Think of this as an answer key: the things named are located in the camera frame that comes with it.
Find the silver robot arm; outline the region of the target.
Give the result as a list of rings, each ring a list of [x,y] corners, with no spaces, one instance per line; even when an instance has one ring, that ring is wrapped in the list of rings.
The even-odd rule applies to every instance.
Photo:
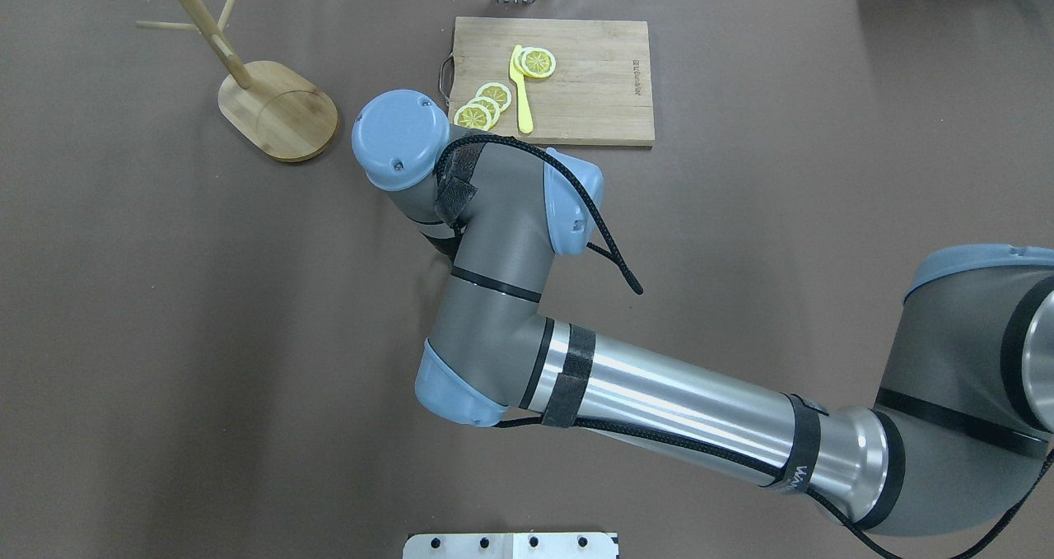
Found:
[[[450,259],[415,394],[443,419],[591,429],[749,481],[809,496],[859,538],[999,528],[1052,464],[1052,252],[955,246],[920,263],[873,405],[828,409],[703,366],[767,353],[803,328],[790,297],[837,328],[895,256],[868,251],[978,219],[993,165],[923,163],[884,140],[839,161],[798,144],[783,161],[737,156],[721,174],[641,180],[630,244],[658,282],[620,334],[539,312],[553,262],[591,250],[640,282],[601,215],[601,169],[558,151],[449,123],[411,90],[387,91],[352,127],[366,177]]]

